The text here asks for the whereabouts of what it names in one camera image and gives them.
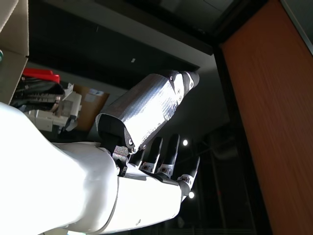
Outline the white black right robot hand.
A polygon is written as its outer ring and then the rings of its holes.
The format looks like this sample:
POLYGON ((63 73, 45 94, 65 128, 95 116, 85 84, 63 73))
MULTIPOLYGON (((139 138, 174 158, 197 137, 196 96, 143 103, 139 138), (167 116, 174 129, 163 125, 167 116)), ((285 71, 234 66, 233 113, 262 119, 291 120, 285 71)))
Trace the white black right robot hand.
POLYGON ((180 136, 158 164, 156 133, 198 85, 195 72, 153 73, 95 119, 101 142, 52 143, 17 108, 0 105, 0 232, 56 228, 102 235, 174 218, 200 160, 173 180, 180 136))

